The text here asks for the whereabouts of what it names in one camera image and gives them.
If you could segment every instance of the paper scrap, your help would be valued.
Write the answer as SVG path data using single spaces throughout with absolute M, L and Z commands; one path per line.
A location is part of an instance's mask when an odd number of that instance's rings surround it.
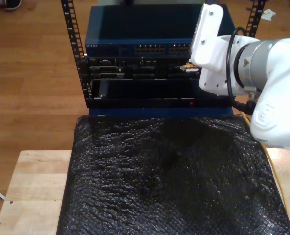
M 274 16 L 276 13 L 274 11 L 271 11 L 271 9 L 265 10 L 261 16 L 261 19 L 271 21 L 272 16 Z

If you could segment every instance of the metal bracket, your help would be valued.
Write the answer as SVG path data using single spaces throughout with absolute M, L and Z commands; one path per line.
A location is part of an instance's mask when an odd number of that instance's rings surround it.
M 257 33 L 257 29 L 259 26 L 259 22 L 263 13 L 264 5 L 266 4 L 266 0 L 253 0 L 252 8 L 246 28 L 247 36 L 255 37 Z

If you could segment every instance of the wooden table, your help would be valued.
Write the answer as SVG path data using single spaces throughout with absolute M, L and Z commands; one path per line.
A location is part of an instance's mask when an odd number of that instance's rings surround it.
M 268 149 L 290 218 L 290 151 Z M 0 213 L 0 235 L 55 235 L 71 150 L 22 151 Z

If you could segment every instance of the shoe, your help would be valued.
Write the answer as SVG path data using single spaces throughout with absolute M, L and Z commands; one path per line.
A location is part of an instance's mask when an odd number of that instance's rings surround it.
M 18 9 L 23 0 L 0 0 L 0 6 L 4 6 L 7 11 Z

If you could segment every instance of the wooden floor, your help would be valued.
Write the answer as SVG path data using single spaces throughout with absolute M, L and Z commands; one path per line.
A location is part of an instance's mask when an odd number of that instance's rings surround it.
M 97 0 L 75 2 L 84 39 Z M 236 26 L 246 26 L 250 1 L 220 2 Z M 267 2 L 276 15 L 261 21 L 259 39 L 290 37 L 288 2 Z M 72 148 L 77 118 L 88 113 L 78 79 L 60 0 L 24 0 L 19 10 L 0 12 L 0 192 L 6 194 L 21 150 Z

